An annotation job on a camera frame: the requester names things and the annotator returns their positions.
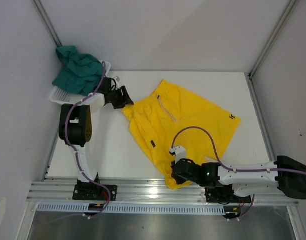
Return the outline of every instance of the white table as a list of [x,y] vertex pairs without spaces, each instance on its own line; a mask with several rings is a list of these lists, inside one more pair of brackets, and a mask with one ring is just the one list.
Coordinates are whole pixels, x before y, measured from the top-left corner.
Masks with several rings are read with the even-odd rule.
[[[269,162],[246,77],[241,72],[111,72],[134,102],[149,96],[162,79],[210,100],[242,119],[222,161],[227,164]],[[129,132],[122,110],[107,105],[92,114],[91,153],[100,178],[163,179]],[[75,158],[58,139],[47,177],[77,177]]]

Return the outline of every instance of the plastic basket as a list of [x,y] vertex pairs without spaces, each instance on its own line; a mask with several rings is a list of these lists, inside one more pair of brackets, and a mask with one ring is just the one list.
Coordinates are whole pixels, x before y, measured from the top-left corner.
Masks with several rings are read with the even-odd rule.
[[[106,63],[106,75],[108,75],[112,65],[108,61],[105,61],[105,63]],[[51,91],[48,98],[53,103],[63,105],[63,104],[68,104],[68,103],[75,104],[79,100],[85,98],[85,96],[82,96],[82,95],[79,95],[79,94],[69,93],[69,92],[64,91],[63,89],[61,89],[57,86],[54,86],[54,88]],[[87,102],[92,103],[96,99],[97,99],[97,97],[96,97],[96,95],[94,95],[94,97],[91,97]]]

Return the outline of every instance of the green cloth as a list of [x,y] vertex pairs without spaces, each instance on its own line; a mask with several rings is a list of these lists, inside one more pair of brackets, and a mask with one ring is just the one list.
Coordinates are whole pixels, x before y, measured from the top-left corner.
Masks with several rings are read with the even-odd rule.
[[79,54],[75,46],[58,47],[56,54],[63,69],[53,81],[54,86],[71,94],[87,96],[99,85],[103,69],[95,57]]

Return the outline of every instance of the yellow fabric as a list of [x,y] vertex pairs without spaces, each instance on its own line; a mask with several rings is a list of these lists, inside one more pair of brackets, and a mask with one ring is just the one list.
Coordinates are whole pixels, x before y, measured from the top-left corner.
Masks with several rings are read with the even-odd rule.
[[[190,184],[187,181],[177,185],[171,177],[171,163],[175,157],[169,154],[169,150],[180,130],[189,126],[207,130],[221,158],[241,122],[240,118],[216,104],[165,80],[149,97],[126,106],[123,113],[130,121],[129,130],[135,141],[165,175],[165,184],[170,189]],[[175,142],[175,146],[178,145],[186,149],[187,158],[196,164],[206,163],[205,156],[216,159],[209,137],[201,130],[182,132]]]

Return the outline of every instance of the white wall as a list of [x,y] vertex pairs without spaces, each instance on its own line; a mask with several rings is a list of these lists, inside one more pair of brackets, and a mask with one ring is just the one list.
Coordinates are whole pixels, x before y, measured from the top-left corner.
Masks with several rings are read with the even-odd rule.
[[60,109],[48,101],[61,67],[55,48],[31,1],[0,1],[0,240],[15,236],[58,125]]
[[[299,2],[254,83],[277,154],[306,164],[306,0]],[[306,201],[300,212],[306,225]]]
[[114,71],[250,72],[288,0],[42,0],[64,45]]

